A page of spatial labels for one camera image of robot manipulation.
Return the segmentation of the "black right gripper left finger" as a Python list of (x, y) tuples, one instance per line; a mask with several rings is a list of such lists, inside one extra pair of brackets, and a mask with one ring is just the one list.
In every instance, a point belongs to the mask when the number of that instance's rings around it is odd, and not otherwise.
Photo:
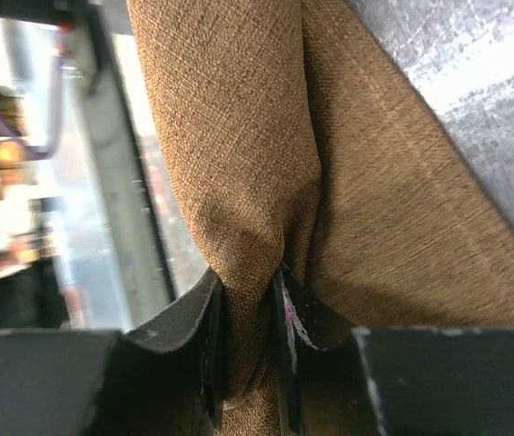
[(207, 271), (128, 333), (0, 330), (0, 435), (211, 435), (223, 287)]

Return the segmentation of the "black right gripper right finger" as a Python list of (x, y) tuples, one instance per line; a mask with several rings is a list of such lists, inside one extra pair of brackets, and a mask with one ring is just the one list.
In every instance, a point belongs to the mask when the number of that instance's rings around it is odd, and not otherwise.
[(514, 435), (514, 328), (356, 327), (272, 277), (284, 435)]

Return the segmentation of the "brown cloth napkin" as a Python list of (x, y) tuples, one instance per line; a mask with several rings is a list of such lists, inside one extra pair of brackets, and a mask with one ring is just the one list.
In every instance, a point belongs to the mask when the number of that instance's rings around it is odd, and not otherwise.
[(176, 201), (228, 293), (222, 434), (280, 431), (280, 263), (364, 326), (514, 326), (514, 234), (346, 4), (128, 11)]

